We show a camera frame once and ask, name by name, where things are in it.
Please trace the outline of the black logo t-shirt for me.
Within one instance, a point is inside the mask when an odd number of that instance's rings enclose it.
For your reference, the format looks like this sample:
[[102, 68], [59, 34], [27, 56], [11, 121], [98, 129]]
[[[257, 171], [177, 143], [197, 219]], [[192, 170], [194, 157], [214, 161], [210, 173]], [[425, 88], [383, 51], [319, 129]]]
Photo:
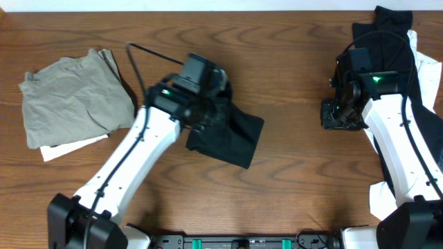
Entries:
[[200, 154], [248, 169], [251, 165], [264, 120], [240, 110], [232, 101], [231, 83], [217, 95], [215, 104], [220, 120], [195, 127], [186, 148]]

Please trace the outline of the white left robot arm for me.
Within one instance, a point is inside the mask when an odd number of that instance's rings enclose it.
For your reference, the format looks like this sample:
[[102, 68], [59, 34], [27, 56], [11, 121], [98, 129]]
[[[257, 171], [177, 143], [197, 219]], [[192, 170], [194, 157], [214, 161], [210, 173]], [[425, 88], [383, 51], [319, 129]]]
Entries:
[[121, 226], [137, 189], [184, 126], [222, 121], [231, 85], [193, 93], [159, 83], [145, 92], [145, 105], [102, 168], [73, 197], [57, 194], [47, 209], [48, 247], [149, 248], [142, 229]]

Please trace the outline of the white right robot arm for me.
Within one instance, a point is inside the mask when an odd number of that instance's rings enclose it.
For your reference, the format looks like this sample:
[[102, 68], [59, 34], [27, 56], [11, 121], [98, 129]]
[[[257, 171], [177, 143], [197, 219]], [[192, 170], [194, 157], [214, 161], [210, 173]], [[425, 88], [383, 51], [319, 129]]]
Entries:
[[394, 71], [336, 71], [335, 97], [322, 102], [324, 129], [372, 132], [394, 189], [395, 210], [376, 226], [342, 230], [343, 248], [442, 247], [442, 170], [401, 83]]

